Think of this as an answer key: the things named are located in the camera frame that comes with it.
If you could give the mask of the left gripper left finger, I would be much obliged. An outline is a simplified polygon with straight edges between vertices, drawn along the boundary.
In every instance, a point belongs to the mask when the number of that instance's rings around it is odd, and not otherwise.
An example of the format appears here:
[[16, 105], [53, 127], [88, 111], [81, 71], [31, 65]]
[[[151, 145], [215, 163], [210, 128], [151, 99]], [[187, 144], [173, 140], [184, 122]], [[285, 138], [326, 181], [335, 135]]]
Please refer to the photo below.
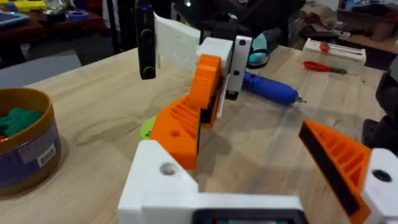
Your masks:
[[118, 222], [144, 223], [146, 195], [197, 193], [198, 189], [198, 183], [157, 141], [142, 140], [119, 199]]

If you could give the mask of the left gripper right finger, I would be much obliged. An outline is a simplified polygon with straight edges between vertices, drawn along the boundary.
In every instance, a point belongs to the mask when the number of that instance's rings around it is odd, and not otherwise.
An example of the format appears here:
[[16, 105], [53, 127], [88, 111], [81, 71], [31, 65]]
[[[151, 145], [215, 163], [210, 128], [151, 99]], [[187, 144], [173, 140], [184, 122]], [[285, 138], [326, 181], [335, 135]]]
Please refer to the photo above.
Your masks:
[[309, 119], [299, 138], [350, 223], [397, 223], [397, 156]]

